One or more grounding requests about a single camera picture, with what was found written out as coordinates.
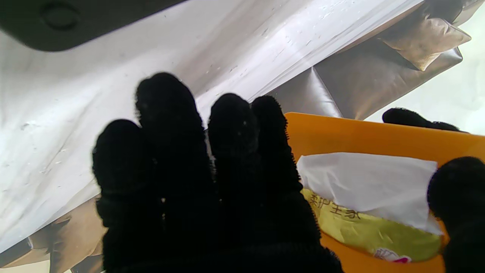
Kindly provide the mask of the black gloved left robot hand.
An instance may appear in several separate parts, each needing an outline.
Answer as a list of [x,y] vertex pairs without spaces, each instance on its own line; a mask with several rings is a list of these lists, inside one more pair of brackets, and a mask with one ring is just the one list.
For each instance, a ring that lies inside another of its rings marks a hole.
[[383,123],[396,124],[400,126],[421,127],[443,131],[467,133],[456,126],[439,121],[429,121],[418,113],[405,108],[391,108],[382,114]]

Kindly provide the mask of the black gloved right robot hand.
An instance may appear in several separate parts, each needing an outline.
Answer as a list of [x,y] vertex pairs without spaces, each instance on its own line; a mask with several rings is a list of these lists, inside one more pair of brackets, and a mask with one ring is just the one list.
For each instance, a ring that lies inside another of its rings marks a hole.
[[[167,72],[139,83],[135,107],[140,124],[111,121],[92,151],[108,273],[484,272],[482,136],[302,113],[287,121],[275,98],[233,93],[213,104],[205,132],[189,88]],[[404,268],[322,246],[288,141],[437,159],[442,258]]]

